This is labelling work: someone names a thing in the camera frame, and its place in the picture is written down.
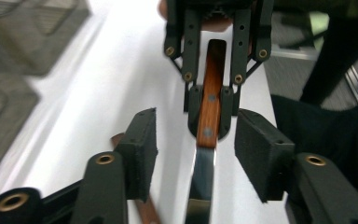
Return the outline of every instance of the person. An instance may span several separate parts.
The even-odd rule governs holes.
[[[299,99],[320,105],[358,60],[358,0],[276,0],[275,6],[316,10],[330,17],[324,45]],[[160,0],[158,10],[166,19],[166,0]],[[203,23],[202,29],[222,32],[231,23],[228,18],[214,18]]]

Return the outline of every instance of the gray floor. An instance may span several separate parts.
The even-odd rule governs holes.
[[[311,34],[310,22],[304,15],[274,13],[272,17],[272,43],[280,46],[295,43]],[[272,94],[298,100],[311,69],[313,61],[271,57],[265,62],[268,85]],[[351,89],[343,79],[322,107],[344,110],[358,105]]]

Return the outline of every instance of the rivet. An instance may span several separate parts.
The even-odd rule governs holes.
[[[202,134],[205,136],[205,137],[211,137],[212,136],[212,129],[211,128],[205,128],[202,132]]]

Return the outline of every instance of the metal blade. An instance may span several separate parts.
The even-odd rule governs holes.
[[[215,149],[197,147],[185,224],[207,224],[211,213]]]

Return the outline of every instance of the screw hole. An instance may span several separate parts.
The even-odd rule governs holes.
[[[312,165],[317,165],[317,166],[325,166],[326,165],[326,162],[324,160],[322,160],[319,157],[315,157],[315,156],[308,156],[306,158],[306,161]]]
[[[234,79],[237,84],[242,83],[242,76],[240,74],[236,75]]]
[[[114,159],[115,157],[112,155],[102,155],[97,159],[97,163],[100,165],[105,165],[112,162]]]
[[[0,202],[0,212],[8,212],[21,207],[28,201],[28,194],[17,193],[7,196]]]

